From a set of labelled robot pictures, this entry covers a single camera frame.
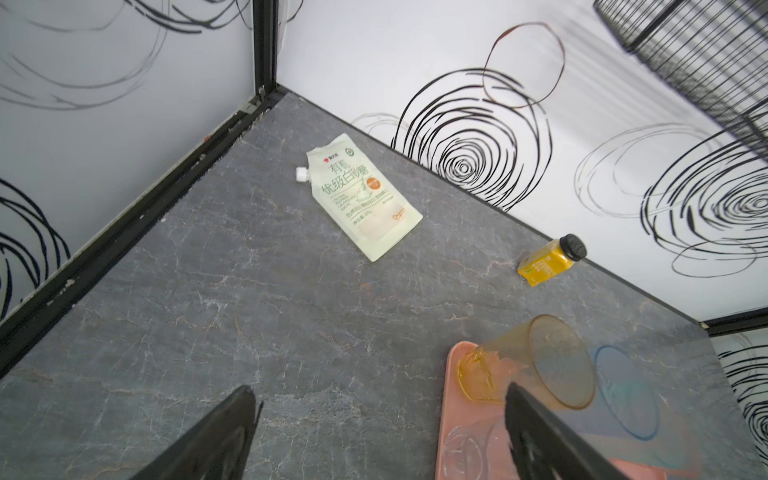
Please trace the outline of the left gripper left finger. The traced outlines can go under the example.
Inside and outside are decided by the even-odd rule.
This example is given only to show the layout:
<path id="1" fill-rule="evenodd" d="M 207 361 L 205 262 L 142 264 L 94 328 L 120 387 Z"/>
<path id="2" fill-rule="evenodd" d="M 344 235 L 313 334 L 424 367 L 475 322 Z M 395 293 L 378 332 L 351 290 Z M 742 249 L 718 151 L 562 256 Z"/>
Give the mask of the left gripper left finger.
<path id="1" fill-rule="evenodd" d="M 241 479 L 262 408 L 251 387 L 236 388 L 134 477 Z"/>

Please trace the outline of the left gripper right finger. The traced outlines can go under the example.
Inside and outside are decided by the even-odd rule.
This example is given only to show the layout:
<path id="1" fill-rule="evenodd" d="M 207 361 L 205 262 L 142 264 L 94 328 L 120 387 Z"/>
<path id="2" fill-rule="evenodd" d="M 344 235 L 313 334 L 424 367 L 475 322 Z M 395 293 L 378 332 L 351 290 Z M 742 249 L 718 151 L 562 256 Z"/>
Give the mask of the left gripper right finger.
<path id="1" fill-rule="evenodd" d="M 625 475 L 522 386 L 505 396 L 505 428 L 521 479 L 623 479 Z"/>

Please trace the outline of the amber plastic cup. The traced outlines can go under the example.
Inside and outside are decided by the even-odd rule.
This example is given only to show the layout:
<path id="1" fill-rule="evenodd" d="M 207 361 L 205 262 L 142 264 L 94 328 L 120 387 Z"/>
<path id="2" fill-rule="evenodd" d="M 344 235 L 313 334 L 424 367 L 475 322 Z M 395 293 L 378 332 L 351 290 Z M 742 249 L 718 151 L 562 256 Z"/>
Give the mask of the amber plastic cup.
<path id="1" fill-rule="evenodd" d="M 551 315 L 538 315 L 464 354 L 457 380 L 471 401 L 501 403 L 515 383 L 553 410 L 583 410 L 597 389 L 586 345 L 571 326 Z"/>

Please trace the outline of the blue plastic cup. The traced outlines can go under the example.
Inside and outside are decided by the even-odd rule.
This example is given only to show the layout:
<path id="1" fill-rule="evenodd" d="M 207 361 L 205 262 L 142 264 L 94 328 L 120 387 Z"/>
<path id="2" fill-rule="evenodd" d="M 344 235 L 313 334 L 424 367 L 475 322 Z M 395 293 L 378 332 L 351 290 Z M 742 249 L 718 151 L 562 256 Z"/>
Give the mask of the blue plastic cup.
<path id="1" fill-rule="evenodd" d="M 614 345 L 589 351 L 596 374 L 595 395 L 581 410 L 556 415 L 582 435 L 648 441 L 660 428 L 656 392 L 626 352 Z"/>

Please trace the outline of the pink plastic tray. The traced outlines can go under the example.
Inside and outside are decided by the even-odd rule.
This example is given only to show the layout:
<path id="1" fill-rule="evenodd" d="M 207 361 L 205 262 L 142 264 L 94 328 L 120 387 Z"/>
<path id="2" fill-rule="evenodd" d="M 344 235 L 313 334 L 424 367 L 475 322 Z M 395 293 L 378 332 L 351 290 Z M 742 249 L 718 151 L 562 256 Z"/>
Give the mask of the pink plastic tray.
<path id="1" fill-rule="evenodd" d="M 501 418 L 503 420 L 504 408 L 502 405 L 473 402 L 464 395 L 458 385 L 458 361 L 464 354 L 470 352 L 475 347 L 475 344 L 471 342 L 461 341 L 452 347 L 447 357 L 446 378 L 443 392 L 435 474 L 436 478 L 438 479 L 443 479 L 442 475 L 438 472 L 438 468 L 441 466 L 441 446 L 451 430 L 457 426 L 472 425 L 475 422 L 485 419 Z M 667 402 L 661 398 L 661 395 L 656 391 L 652 383 L 651 385 L 656 392 L 656 400 L 658 401 L 658 406 L 666 406 L 670 409 Z M 671 479 L 678 477 L 685 479 L 697 479 L 700 477 L 688 478 L 674 474 L 667 474 L 662 470 L 646 465 L 638 465 L 635 463 L 612 458 L 607 459 L 612 462 L 624 475 L 631 479 Z"/>

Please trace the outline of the teal plastic cup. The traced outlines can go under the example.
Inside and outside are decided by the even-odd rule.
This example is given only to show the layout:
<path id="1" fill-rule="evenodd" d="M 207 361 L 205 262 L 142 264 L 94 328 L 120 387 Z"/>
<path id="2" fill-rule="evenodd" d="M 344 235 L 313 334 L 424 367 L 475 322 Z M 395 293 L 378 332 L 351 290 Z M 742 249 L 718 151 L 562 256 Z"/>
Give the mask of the teal plastic cup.
<path id="1" fill-rule="evenodd" d="M 598 424 L 596 433 L 581 437 L 606 458 L 646 465 L 688 478 L 703 471 L 701 453 L 684 422 L 666 406 L 640 418 L 640 430 L 633 434 L 610 415 Z"/>

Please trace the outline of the clear faceted glass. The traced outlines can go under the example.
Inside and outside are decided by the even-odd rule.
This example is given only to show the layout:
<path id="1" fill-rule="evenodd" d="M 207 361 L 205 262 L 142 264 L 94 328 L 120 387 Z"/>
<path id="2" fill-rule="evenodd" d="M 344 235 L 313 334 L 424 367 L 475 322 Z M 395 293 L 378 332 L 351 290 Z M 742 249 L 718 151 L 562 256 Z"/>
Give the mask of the clear faceted glass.
<path id="1" fill-rule="evenodd" d="M 451 430 L 441 446 L 443 479 L 518 479 L 508 431 L 501 418 Z"/>

